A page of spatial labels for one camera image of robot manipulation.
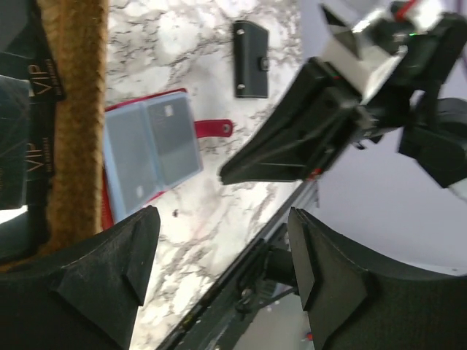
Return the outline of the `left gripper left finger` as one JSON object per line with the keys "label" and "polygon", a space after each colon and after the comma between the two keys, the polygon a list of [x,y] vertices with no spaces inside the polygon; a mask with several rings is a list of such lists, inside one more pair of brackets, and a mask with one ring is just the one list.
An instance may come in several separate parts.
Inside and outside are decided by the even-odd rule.
{"label": "left gripper left finger", "polygon": [[128,349],[161,219],[148,206],[1,275],[2,349]]}

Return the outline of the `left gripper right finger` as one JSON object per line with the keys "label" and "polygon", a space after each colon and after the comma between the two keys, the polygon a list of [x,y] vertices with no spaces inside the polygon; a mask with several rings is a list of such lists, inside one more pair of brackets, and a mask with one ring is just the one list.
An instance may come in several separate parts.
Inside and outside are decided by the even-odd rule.
{"label": "left gripper right finger", "polygon": [[464,349],[466,278],[399,262],[302,209],[287,230],[316,349]]}

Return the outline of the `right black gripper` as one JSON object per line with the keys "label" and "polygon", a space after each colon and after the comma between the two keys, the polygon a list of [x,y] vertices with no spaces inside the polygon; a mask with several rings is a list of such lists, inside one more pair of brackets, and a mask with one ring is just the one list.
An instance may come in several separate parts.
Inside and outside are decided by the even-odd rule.
{"label": "right black gripper", "polygon": [[434,29],[410,39],[409,52],[367,106],[376,125],[358,140],[377,143],[403,128],[404,149],[462,149],[461,102],[439,98],[462,51],[463,16],[443,11]]}

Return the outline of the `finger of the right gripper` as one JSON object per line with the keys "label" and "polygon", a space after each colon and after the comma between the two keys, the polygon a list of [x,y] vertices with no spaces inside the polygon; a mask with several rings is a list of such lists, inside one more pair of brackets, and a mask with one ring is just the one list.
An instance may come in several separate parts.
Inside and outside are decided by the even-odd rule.
{"label": "finger of the right gripper", "polygon": [[220,169],[224,185],[294,182],[328,170],[365,127],[360,97],[310,58],[259,131]]}

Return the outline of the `red card holder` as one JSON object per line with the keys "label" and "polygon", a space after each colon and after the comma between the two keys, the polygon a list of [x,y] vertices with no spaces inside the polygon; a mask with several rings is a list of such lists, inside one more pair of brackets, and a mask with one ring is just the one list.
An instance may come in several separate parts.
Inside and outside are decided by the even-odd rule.
{"label": "red card holder", "polygon": [[[157,160],[156,160],[156,151],[155,151],[155,142],[154,138],[152,135],[150,123],[149,123],[149,118],[147,114],[147,107],[145,102],[152,99],[152,98],[157,98],[158,96],[164,96],[170,93],[178,93],[178,92],[184,92],[187,93],[186,89],[184,88],[179,88],[176,90],[169,90],[163,93],[156,93],[148,96],[143,96],[140,98],[135,98],[131,100],[127,100],[124,102],[121,102],[119,104],[115,104],[113,106],[109,106],[105,110],[105,114],[108,111],[112,111],[113,109],[119,109],[121,107],[127,106],[127,105],[138,105],[142,108],[142,111],[144,115],[146,116],[147,120],[147,126],[148,130],[150,133],[150,138],[152,140],[152,147],[153,147],[153,154],[154,154],[154,160],[155,160],[155,171],[157,174],[157,186],[158,186],[158,193],[154,195],[147,203],[150,201],[160,197],[162,194],[168,192],[171,188],[165,188],[163,187],[162,181],[161,181],[161,175],[160,171],[157,169]],[[194,120],[194,125],[195,125],[195,131],[196,131],[196,137],[197,140],[202,138],[213,138],[213,137],[220,137],[220,138],[228,138],[232,135],[233,130],[234,130],[234,125],[231,120],[229,119],[220,119],[220,120],[199,120],[196,121]],[[108,193],[108,186],[107,186],[107,175],[106,175],[106,170],[105,170],[105,162],[104,162],[104,170],[103,170],[103,192],[102,192],[102,219],[101,219],[101,226],[103,229],[108,229],[112,227],[116,222],[113,219],[112,215],[112,210],[110,207],[110,202],[109,202],[109,193]]]}

